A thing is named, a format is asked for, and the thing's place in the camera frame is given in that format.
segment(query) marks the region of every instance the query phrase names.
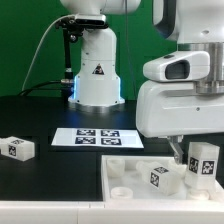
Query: white block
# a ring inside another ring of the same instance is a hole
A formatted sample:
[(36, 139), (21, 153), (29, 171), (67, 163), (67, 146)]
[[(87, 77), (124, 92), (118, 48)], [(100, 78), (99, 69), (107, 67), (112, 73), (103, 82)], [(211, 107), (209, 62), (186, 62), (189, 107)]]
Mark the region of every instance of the white block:
[(214, 189), (218, 157), (218, 146), (204, 142), (191, 142), (185, 183), (197, 190)]
[(158, 162), (139, 161), (136, 164), (136, 169), (142, 174), (143, 181), (165, 195), (175, 194), (180, 189), (181, 176)]
[(20, 161), (26, 161), (35, 156), (34, 143), (16, 137), (3, 139), (0, 148), (2, 155)]

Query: warning label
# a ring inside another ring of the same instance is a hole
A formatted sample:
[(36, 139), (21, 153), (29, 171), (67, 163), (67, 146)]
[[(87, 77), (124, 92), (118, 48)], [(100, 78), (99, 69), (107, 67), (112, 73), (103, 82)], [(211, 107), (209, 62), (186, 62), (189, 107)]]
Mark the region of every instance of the warning label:
[(103, 69), (101, 64), (98, 64), (95, 68), (95, 70), (93, 71), (94, 75), (104, 75)]

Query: black tabletop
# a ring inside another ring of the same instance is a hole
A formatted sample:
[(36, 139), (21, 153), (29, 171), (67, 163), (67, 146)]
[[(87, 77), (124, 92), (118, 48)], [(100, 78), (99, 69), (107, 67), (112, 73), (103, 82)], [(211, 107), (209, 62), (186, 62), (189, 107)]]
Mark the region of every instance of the black tabletop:
[[(0, 200), (101, 201), (101, 157), (104, 154), (163, 155), (173, 151), (165, 139), (145, 139), (144, 149), (51, 146), (57, 128), (136, 130), (136, 102), (122, 111), (90, 114), (68, 108), (61, 98), (0, 97), (0, 137), (15, 136), (35, 143), (35, 158), (21, 162), (0, 156)], [(223, 178), (223, 134), (187, 136), (221, 147), (217, 179)]]

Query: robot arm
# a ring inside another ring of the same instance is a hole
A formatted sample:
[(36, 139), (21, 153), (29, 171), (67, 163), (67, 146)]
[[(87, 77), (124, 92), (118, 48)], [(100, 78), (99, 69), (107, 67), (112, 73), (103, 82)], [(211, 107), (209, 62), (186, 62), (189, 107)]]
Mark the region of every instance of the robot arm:
[(176, 136), (224, 131), (224, 1), (153, 3), (155, 28), (177, 40), (178, 51), (144, 65), (150, 81), (139, 92), (136, 124), (179, 150)]
[[(124, 14), (126, 0), (60, 0), (74, 14)], [(141, 0), (127, 0), (127, 11), (135, 11)]]
[(136, 10), (141, 0), (61, 0), (83, 28), (81, 69), (74, 79), (69, 105), (88, 112), (109, 112), (124, 105), (120, 78), (115, 71), (116, 36), (104, 14)]

